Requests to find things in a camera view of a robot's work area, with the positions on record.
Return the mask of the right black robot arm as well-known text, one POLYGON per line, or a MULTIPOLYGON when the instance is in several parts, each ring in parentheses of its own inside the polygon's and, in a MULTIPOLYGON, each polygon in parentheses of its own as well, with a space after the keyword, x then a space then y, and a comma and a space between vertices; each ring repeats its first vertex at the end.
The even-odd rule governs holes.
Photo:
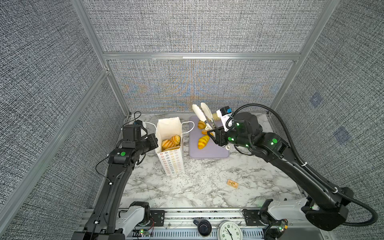
POLYGON ((208 126, 208 137, 218 146, 246 148, 256 156, 280 169, 307 194, 299 216, 324 231, 332 231, 340 225, 347 225, 347 205, 354 193, 349 188, 339 188, 318 174, 308 163, 300 160, 292 143, 275 133, 265 133, 255 115, 248 112, 221 108, 218 116, 222 126, 217 127, 213 115, 203 105, 192 105, 199 120, 208 126))

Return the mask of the white printed paper bag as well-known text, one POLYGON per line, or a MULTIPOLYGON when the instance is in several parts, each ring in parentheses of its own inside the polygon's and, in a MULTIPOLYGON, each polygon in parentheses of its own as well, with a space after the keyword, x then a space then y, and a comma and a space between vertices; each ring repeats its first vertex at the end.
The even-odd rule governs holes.
POLYGON ((183 161, 183 137, 190 133, 195 124, 192 121, 181 122, 179 117, 160 119, 155 125, 144 122, 144 126, 155 127, 155 137, 158 147, 155 149, 167 176, 179 175, 185 172, 183 161))

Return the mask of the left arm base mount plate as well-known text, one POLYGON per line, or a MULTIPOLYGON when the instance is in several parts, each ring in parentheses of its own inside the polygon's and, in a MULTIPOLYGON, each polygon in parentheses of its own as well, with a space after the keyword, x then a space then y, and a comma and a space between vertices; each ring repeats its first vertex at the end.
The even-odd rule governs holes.
POLYGON ((148 229, 152 226, 163 227, 165 213, 164 210, 146 210, 142 208, 134 213, 132 219, 137 224, 137 227, 140 226, 148 229))

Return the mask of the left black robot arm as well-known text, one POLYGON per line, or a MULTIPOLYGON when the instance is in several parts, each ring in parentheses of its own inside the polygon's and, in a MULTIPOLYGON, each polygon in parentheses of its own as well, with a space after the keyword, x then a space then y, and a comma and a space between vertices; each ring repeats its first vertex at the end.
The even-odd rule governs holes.
POLYGON ((117 226, 119 204, 125 185, 132 175, 141 155, 158 147, 155 134, 139 137, 134 141, 120 140, 108 156, 106 181, 97 200, 96 206, 82 231, 74 232, 72 240, 124 240, 126 234, 143 221, 149 221, 150 207, 140 202, 132 210, 135 217, 133 224, 117 226))

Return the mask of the yellow braided pastry bread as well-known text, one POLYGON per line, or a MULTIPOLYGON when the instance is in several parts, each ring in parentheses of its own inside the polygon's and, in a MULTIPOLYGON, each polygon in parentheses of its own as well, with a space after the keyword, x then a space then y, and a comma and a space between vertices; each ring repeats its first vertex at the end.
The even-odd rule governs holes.
POLYGON ((181 137, 179 135, 174 135, 174 136, 171 137, 171 142, 175 146, 179 146, 181 144, 181 137))

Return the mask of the ridged yellow spiral bread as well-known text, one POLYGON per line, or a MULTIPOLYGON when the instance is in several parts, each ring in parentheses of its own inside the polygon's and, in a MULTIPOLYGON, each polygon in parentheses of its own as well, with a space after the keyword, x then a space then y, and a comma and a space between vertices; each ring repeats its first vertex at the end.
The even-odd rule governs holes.
POLYGON ((171 142, 171 140, 164 140, 162 142, 162 151, 165 151, 169 148, 173 148, 175 145, 171 142))

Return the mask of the small yellow croissant bread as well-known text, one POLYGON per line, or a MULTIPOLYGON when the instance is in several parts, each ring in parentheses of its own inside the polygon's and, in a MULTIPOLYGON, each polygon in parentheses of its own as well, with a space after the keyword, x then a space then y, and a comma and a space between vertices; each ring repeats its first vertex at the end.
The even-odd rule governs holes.
POLYGON ((203 121, 199 121, 199 122, 198 122, 198 128, 199 128, 200 130, 204 130, 204 129, 206 128, 206 123, 203 122, 203 121))

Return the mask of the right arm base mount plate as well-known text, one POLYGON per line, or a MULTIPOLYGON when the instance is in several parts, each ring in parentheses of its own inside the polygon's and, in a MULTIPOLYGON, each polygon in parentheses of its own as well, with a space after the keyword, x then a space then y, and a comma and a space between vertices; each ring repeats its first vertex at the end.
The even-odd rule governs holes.
POLYGON ((243 209, 242 215, 245 219, 246 226, 268 226, 269 222, 264 222, 259 214, 259 210, 243 209))

